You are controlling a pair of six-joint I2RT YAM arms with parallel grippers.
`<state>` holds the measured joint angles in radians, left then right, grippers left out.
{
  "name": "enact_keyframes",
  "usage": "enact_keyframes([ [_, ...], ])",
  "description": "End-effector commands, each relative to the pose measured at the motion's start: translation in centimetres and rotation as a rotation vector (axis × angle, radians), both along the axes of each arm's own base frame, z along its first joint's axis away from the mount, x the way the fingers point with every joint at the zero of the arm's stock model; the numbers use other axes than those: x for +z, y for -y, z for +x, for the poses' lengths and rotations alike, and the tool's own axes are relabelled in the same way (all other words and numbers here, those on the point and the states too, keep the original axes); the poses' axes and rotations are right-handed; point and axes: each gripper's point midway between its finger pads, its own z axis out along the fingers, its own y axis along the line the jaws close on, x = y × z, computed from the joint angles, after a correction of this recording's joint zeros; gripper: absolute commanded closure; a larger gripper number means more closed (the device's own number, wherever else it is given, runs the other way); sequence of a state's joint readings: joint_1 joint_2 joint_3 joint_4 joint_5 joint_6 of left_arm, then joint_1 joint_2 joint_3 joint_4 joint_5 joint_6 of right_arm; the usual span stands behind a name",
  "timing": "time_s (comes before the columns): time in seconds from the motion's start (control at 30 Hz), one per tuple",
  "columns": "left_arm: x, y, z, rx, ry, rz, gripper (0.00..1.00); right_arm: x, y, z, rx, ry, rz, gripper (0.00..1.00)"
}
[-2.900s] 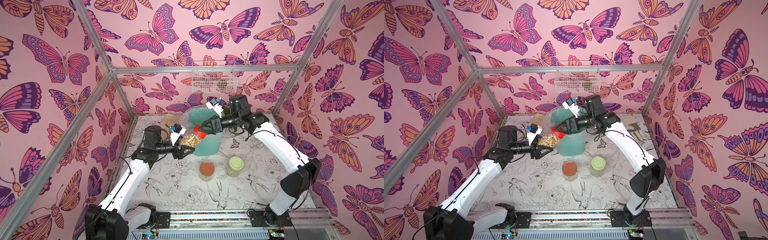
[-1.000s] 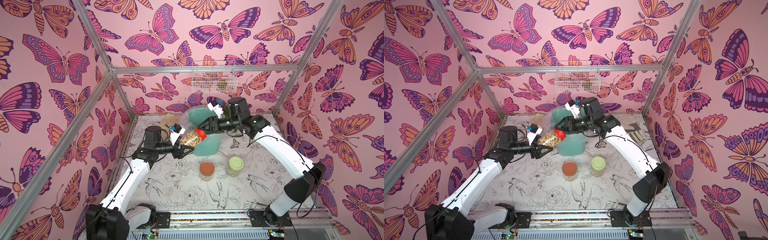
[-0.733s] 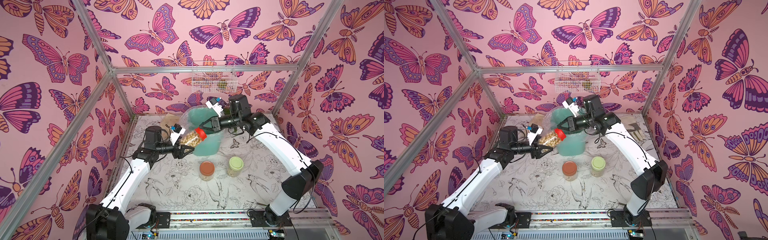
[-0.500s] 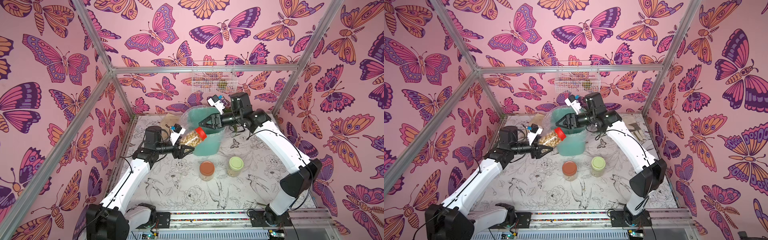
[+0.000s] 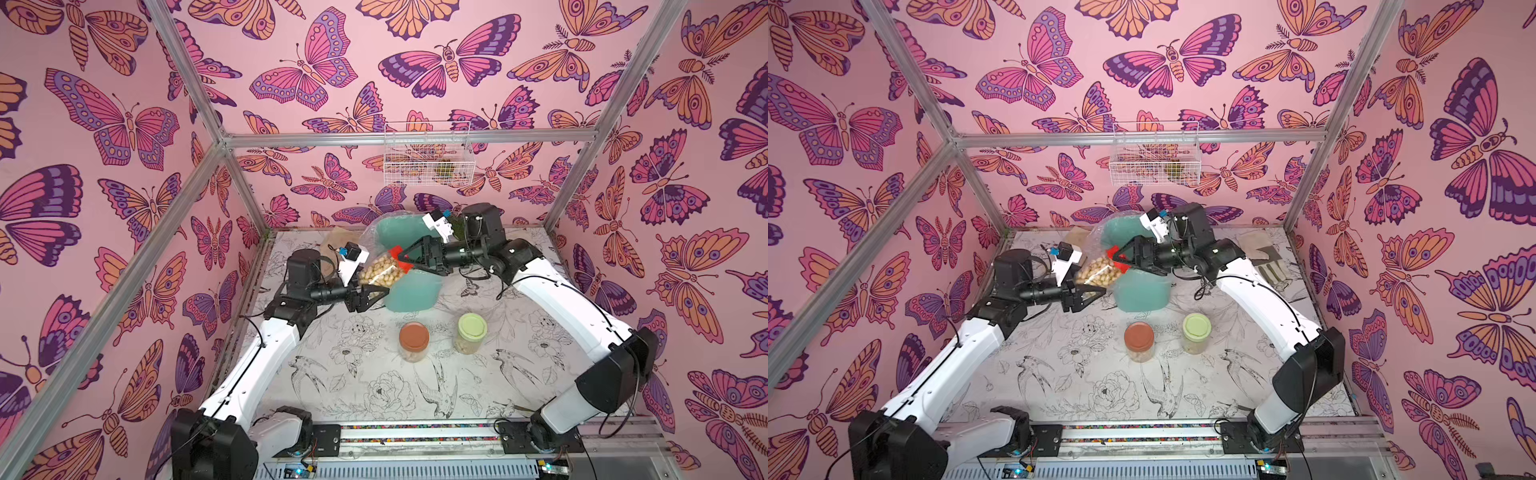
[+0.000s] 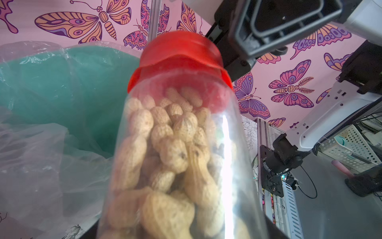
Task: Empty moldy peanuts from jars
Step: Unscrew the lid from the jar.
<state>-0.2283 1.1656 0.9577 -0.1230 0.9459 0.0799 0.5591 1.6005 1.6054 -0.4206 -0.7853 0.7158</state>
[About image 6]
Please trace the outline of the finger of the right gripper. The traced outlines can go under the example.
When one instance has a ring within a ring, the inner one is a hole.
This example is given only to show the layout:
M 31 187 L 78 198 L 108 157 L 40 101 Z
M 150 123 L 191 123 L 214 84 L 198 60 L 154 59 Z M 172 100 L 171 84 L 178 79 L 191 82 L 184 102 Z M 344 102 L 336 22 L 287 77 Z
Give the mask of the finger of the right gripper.
M 341 15 L 341 1 L 238 1 L 228 42 L 245 59 L 307 37 Z
M 214 23 L 206 34 L 206 38 L 218 47 L 224 69 L 232 82 L 249 73 L 256 64 L 256 58 L 240 56 L 228 39 L 229 31 L 234 29 L 236 9 L 242 8 L 244 3 L 245 1 L 222 1 L 213 16 Z

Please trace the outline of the red jar lid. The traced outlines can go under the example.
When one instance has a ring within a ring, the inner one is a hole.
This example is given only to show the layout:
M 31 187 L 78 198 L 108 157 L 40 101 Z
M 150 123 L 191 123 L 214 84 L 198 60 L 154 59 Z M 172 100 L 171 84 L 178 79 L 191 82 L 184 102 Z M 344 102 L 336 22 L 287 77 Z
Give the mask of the red jar lid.
M 168 87 L 194 88 L 203 106 L 220 113 L 234 102 L 233 85 L 218 48 L 206 37 L 192 32 L 173 31 L 160 35 L 143 50 L 127 92 L 138 89 L 159 96 Z

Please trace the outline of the clear jar of peanuts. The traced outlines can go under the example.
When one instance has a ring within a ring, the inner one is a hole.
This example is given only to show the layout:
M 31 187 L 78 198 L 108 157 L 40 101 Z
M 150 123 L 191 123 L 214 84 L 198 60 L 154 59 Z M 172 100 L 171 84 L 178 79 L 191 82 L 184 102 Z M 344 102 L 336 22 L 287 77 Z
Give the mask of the clear jar of peanuts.
M 131 79 L 99 239 L 267 239 L 238 102 L 210 73 Z

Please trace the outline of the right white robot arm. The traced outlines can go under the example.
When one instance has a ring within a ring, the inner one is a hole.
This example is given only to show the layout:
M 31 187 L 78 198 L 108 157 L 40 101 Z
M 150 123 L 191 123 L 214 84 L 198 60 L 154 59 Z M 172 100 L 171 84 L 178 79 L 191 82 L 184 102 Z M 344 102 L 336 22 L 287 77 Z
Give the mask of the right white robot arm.
M 361 21 L 355 32 L 366 41 L 346 60 L 339 79 L 321 103 L 298 125 L 279 136 L 267 153 L 265 169 L 274 174 L 299 167 L 317 142 L 361 108 L 382 97 L 382 32 L 368 17 L 382 18 L 379 1 L 205 1 L 194 10 L 209 24 L 209 38 L 220 50 L 232 82 L 251 70 L 265 53 L 284 55 L 342 36 L 307 37 L 325 24 Z

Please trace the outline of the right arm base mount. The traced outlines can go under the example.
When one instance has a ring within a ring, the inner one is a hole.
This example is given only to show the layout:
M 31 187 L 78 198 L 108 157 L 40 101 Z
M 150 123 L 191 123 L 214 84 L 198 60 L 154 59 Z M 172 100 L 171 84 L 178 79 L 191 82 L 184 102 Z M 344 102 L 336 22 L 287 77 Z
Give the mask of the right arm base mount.
M 274 151 L 265 145 L 260 146 L 260 158 L 262 188 L 273 195 L 284 197 L 281 173 L 287 167 L 280 161 Z

